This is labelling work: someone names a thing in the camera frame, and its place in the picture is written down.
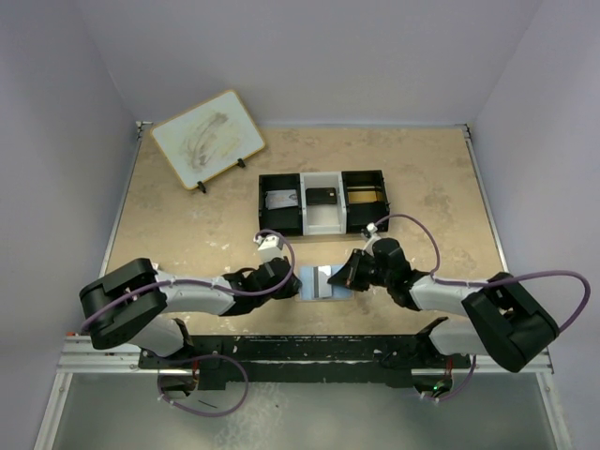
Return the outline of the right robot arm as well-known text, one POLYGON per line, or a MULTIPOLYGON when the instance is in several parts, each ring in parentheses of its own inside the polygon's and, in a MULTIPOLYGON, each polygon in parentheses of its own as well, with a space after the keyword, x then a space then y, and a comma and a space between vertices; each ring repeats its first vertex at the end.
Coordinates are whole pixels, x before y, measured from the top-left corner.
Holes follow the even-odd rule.
POLYGON ((458 315, 426 332, 439 354, 482 354, 517 373, 560 334, 556 321, 519 283, 436 282, 411 267, 398 240, 382 238, 368 250, 354 249, 329 279, 332 286, 365 292, 383 287, 394 303, 414 311, 458 315))

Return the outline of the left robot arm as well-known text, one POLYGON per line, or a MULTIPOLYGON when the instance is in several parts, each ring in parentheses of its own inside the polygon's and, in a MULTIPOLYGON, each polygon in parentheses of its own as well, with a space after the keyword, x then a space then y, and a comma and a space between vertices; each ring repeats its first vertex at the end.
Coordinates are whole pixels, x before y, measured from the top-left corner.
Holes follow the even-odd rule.
POLYGON ((192 346, 184 322, 169 313, 241 316, 301 287, 285 257, 212 278, 176 277, 138 258, 81 289, 82 330, 97 350, 130 343, 168 358, 192 346))

